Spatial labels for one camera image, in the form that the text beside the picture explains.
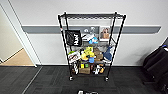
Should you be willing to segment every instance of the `yellow box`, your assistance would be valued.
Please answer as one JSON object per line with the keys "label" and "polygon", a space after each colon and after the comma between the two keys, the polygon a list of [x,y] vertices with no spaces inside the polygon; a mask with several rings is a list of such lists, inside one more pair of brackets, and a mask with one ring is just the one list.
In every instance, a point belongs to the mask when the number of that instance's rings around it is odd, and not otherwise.
{"label": "yellow box", "polygon": [[84,64],[81,64],[81,68],[84,68]]}

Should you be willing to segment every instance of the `floor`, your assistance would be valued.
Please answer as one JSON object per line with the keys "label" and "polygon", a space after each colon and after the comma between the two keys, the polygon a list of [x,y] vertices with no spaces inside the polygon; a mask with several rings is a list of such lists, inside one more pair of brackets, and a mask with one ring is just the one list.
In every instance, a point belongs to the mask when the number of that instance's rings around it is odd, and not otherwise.
{"label": "floor", "polygon": [[20,50],[0,66],[34,66],[24,49]]}
{"label": "floor", "polygon": [[147,80],[141,67],[112,67],[109,80],[103,77],[74,77],[68,66],[0,66],[0,94],[77,94],[79,90],[99,94],[161,94]]}

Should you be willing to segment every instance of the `black bag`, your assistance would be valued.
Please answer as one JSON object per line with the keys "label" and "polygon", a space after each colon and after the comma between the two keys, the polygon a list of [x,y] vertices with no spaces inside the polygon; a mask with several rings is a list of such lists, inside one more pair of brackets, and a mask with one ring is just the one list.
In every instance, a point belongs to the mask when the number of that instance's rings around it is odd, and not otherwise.
{"label": "black bag", "polygon": [[81,46],[82,38],[80,30],[65,30],[66,43],[69,46]]}

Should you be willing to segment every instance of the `shelving caster wheel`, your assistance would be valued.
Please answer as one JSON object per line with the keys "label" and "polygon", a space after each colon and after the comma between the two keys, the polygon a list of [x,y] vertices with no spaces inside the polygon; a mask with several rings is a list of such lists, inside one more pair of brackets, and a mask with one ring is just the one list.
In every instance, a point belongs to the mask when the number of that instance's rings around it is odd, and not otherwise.
{"label": "shelving caster wheel", "polygon": [[72,81],[72,80],[73,80],[73,78],[72,78],[72,77],[69,77],[69,80],[70,80],[70,81]]}
{"label": "shelving caster wheel", "polygon": [[108,81],[108,78],[107,78],[107,77],[105,78],[105,81],[106,81],[106,82]]}

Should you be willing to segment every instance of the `green object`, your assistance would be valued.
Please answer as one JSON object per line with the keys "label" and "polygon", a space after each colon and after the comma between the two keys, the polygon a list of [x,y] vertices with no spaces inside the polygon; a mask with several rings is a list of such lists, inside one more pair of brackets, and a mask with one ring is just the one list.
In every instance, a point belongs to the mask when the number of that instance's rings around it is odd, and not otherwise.
{"label": "green object", "polygon": [[68,55],[69,55],[69,54],[72,54],[72,53],[74,53],[74,52],[75,52],[75,51],[70,51],[70,52],[68,53]]}
{"label": "green object", "polygon": [[87,55],[86,57],[87,57],[87,58],[90,58],[90,55]]}
{"label": "green object", "polygon": [[85,64],[85,68],[88,68],[89,67],[89,64]]}
{"label": "green object", "polygon": [[93,47],[93,45],[92,44],[90,44],[90,45],[88,45],[89,47]]}

